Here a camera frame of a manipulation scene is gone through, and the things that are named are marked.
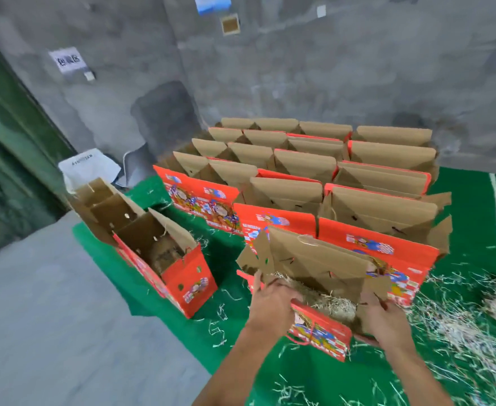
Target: green curtain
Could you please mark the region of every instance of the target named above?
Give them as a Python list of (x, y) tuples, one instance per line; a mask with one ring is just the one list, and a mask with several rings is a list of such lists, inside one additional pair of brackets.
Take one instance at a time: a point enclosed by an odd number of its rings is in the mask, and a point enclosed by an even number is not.
[(65, 213), (56, 165), (74, 154), (0, 54), (0, 243)]

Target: green table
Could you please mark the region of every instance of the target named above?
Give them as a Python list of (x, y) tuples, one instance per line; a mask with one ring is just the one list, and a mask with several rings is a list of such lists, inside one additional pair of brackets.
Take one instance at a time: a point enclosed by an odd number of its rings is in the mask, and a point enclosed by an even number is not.
[[(491, 373), (480, 372), (478, 363), (467, 357), (457, 359), (456, 350), (428, 331), (437, 327), (438, 319), (426, 318), (426, 302), (430, 299), (441, 307), (458, 303), (475, 310), (476, 321), (496, 337), (496, 322), (479, 312), (482, 299), (496, 285), (494, 190), (487, 173), (442, 168), (431, 193), (442, 191), (453, 192), (453, 205), (446, 208), (446, 213), (453, 215), (451, 254), (438, 262), (430, 281), (421, 287), (424, 297), (415, 301), (419, 308), (413, 307), (417, 319), (414, 337), (421, 355), (456, 397), (456, 404), (473, 404), (470, 396), (480, 396), (485, 404), (492, 405), (496, 404), (496, 389)], [(154, 207), (174, 219), (201, 242), (219, 290), (193, 319), (184, 318), (168, 300), (161, 299), (138, 272), (111, 247), (96, 240), (83, 224), (73, 228), (74, 235), (116, 286), (133, 315), (158, 316), (213, 373), (249, 312), (250, 292), (237, 276), (234, 263), (244, 240), (211, 230), (201, 218), (176, 210), (159, 177), (142, 182), (129, 196), (143, 208)], [(315, 348), (300, 347), (283, 338), (261, 368), (248, 404), (368, 406), (405, 404), (403, 400), (406, 397), (400, 383), (379, 350), (353, 343), (350, 359), (341, 363)]]

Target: floor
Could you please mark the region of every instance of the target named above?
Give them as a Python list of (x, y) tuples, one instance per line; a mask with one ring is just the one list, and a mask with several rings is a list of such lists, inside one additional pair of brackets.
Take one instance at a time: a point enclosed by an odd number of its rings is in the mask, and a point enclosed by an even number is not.
[(190, 405), (208, 372), (160, 319), (130, 315), (77, 222), (0, 250), (0, 406)]

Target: forearm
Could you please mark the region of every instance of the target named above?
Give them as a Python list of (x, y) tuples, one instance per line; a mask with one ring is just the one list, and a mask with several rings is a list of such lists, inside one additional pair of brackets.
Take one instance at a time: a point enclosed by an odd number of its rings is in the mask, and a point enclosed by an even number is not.
[(453, 406), (447, 392), (416, 352), (395, 350), (386, 352), (386, 356), (411, 406)]
[(243, 406), (275, 339), (249, 325), (192, 406)]

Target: concrete wall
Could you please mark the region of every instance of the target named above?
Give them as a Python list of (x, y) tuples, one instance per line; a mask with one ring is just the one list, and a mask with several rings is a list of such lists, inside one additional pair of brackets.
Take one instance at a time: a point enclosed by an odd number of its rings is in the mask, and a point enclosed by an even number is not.
[[(160, 0), (98, 0), (96, 12), (81, 0), (2, 1), (2, 51), (78, 149), (92, 138), (114, 154), (136, 147), (130, 106), (179, 79), (203, 125), (424, 126), (442, 164), (496, 171), (496, 0), (232, 0), (241, 33), (227, 37), (225, 14), (200, 17), (194, 0), (163, 0), (166, 15)], [(69, 45), (94, 85), (64, 80), (46, 56)]]

